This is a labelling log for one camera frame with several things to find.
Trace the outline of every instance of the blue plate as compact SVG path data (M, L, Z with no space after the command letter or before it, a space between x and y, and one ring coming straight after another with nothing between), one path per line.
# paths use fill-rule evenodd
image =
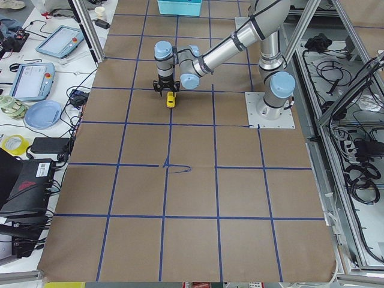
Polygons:
M31 106L25 113L24 122L36 129L46 129L59 121L61 106L53 100L43 100Z

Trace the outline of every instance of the yellow object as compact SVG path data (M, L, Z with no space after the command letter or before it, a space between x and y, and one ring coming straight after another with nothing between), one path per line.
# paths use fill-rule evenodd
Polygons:
M85 288L85 282L50 282L44 288Z
M168 108L174 108L176 105L176 93L174 92L168 92L167 93L167 107Z
M21 135L8 136L1 143L1 148L14 156L25 153L28 146L29 142Z

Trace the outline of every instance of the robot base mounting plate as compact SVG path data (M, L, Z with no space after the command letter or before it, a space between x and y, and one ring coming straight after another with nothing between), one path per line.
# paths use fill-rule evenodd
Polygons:
M250 128L275 128L275 129L295 129L295 122L293 121L292 111L290 109L284 110L277 120L267 120L261 117L256 111L256 104L263 101L264 92L246 92L245 102L247 104L248 124Z

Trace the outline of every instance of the roll of tape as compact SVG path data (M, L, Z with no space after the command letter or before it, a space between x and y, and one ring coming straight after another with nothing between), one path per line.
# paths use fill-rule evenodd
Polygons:
M2 141L1 148L8 153L19 156L25 153L29 143L21 135L8 136Z

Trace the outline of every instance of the blue container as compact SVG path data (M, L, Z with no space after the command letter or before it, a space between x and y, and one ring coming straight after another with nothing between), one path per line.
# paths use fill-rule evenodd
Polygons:
M202 0L157 0L161 14L200 16Z

